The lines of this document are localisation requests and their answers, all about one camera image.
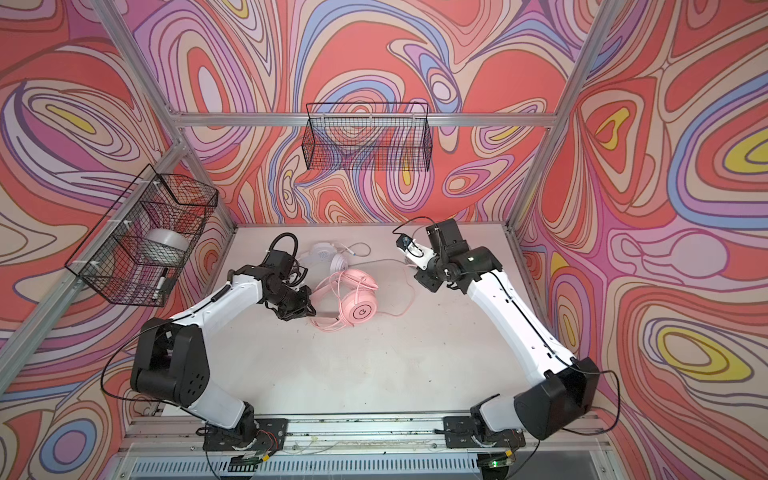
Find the pink cat-ear headphones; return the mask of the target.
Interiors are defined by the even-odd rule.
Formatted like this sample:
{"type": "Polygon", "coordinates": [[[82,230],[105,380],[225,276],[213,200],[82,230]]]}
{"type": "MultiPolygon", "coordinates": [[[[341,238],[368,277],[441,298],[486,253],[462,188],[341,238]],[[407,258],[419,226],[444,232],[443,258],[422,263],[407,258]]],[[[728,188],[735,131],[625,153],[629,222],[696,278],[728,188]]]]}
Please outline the pink cat-ear headphones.
{"type": "Polygon", "coordinates": [[[378,313],[378,288],[373,277],[361,270],[332,273],[317,285],[310,299],[312,303],[320,302],[327,294],[333,294],[338,312],[335,316],[310,317],[310,324],[322,332],[333,333],[370,321],[378,313]]]}

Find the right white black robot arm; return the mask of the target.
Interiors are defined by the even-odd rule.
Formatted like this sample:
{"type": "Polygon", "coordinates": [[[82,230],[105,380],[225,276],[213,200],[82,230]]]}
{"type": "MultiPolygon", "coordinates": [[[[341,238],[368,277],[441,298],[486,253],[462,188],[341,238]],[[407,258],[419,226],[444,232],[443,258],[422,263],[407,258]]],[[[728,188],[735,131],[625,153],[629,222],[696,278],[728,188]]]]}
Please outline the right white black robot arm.
{"type": "Polygon", "coordinates": [[[399,234],[396,246],[416,266],[414,278],[435,293],[450,286],[466,295],[493,322],[515,355],[526,386],[474,407],[480,434],[527,431],[545,440],[587,414],[601,371],[578,359],[536,317],[513,287],[503,265],[484,246],[472,248],[450,219],[426,228],[429,244],[399,234]]]}

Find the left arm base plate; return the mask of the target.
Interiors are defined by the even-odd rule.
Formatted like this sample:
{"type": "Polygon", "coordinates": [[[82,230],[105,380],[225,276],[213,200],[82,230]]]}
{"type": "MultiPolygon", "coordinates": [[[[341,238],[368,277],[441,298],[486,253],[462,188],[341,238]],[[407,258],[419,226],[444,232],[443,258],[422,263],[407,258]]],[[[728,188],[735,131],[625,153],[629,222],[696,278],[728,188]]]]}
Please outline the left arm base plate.
{"type": "Polygon", "coordinates": [[[205,452],[256,452],[273,454],[283,449],[289,420],[257,418],[253,426],[223,429],[203,426],[197,434],[203,439],[205,452]]]}

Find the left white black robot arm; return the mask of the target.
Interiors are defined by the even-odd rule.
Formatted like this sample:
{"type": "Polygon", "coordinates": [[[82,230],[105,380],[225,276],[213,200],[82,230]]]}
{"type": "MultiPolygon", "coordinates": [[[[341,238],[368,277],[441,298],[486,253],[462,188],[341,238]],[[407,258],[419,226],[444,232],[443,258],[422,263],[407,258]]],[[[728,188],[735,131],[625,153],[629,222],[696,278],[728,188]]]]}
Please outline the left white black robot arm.
{"type": "Polygon", "coordinates": [[[221,288],[187,310],[146,322],[138,336],[131,388],[212,426],[254,436],[249,404],[213,380],[206,342],[255,305],[266,306],[283,321],[313,316],[311,289],[300,284],[301,270],[293,255],[271,250],[261,264],[230,271],[221,288]]]}

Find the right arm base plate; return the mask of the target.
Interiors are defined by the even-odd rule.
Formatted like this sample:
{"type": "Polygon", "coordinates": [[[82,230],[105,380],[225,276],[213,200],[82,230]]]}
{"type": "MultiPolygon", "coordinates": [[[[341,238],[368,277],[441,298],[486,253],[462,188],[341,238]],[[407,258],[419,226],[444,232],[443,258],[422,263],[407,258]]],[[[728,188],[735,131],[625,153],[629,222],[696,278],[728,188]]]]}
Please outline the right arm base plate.
{"type": "Polygon", "coordinates": [[[503,448],[516,451],[526,446],[520,430],[493,431],[481,419],[469,415],[444,417],[442,426],[434,433],[444,438],[449,449],[503,448]]]}

